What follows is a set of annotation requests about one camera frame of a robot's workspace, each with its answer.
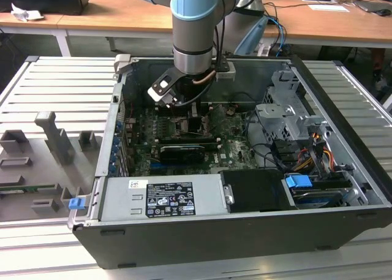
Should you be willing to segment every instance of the motherboard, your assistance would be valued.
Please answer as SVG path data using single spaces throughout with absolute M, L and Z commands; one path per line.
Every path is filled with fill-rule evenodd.
M 210 104 L 204 111 L 196 117 L 158 107 L 131 112 L 126 121 L 130 175 L 194 175 L 257 168 L 244 133 L 247 112 L 229 104 Z

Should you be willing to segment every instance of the red wire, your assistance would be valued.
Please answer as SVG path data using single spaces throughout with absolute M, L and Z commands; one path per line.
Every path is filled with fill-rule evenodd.
M 298 162 L 300 161 L 301 154 L 303 154 L 306 151 L 307 151 L 307 149 L 305 148 L 305 149 L 302 149 L 300 153 L 298 153 Z

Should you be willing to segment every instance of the blue cable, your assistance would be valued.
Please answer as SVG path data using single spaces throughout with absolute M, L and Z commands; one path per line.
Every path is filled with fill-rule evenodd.
M 279 46 L 279 51 L 278 53 L 276 53 L 276 57 L 279 56 L 279 54 L 281 53 L 282 47 L 283 47 L 283 42 L 284 42 L 284 33 L 283 33 L 283 29 L 282 29 L 282 25 L 279 24 L 276 20 L 274 20 L 271 17 L 268 17 L 271 21 L 273 21 L 275 23 L 275 25 L 279 28 L 280 32 L 281 32 L 281 45 Z

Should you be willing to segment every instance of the green circuit board piece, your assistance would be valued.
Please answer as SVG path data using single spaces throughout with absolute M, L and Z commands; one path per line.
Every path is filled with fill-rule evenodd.
M 221 170 L 257 168 L 254 154 L 243 135 L 244 113 L 237 113 L 230 107 L 218 105 L 203 117 L 203 129 L 197 133 L 185 131 L 187 118 L 184 116 L 160 116 L 152 109 L 140 110 L 136 116 L 138 122 L 134 124 L 132 133 L 128 134 L 129 148 L 133 156 L 130 171 L 132 176 L 195 175 L 219 173 Z M 160 163 L 159 150 L 167 146 L 160 143 L 162 140 L 192 140 L 201 137 L 214 140 L 208 146 L 216 147 L 213 150 L 206 150 L 202 163 Z

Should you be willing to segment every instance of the blue connector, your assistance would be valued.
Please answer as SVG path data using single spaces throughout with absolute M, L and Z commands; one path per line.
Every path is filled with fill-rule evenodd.
M 312 187 L 312 181 L 307 175 L 290 175 L 286 178 L 288 188 L 292 187 Z
M 110 160 L 109 160 L 110 162 L 116 162 L 117 161 L 117 156 L 115 156 L 114 154 L 112 154 L 111 156 L 110 156 Z
M 116 122 L 116 131 L 121 132 L 121 130 L 123 129 L 123 124 L 120 121 Z
M 109 165 L 109 172 L 110 173 L 114 174 L 114 173 L 116 173 L 116 170 L 117 170 L 117 168 L 115 165 Z
M 119 151 L 119 147 L 118 147 L 118 146 L 113 146 L 113 147 L 111 148 L 111 153 L 112 153 L 112 154 L 116 154 L 116 153 L 118 153 L 118 151 Z
M 84 210 L 86 208 L 85 203 L 86 203 L 86 199 L 84 197 L 82 198 L 77 197 L 75 199 L 70 199 L 68 208 L 70 210 Z
M 118 138 L 118 137 L 113 137 L 113 144 L 114 144 L 114 145 L 119 145 L 119 144 L 120 144 L 120 138 Z

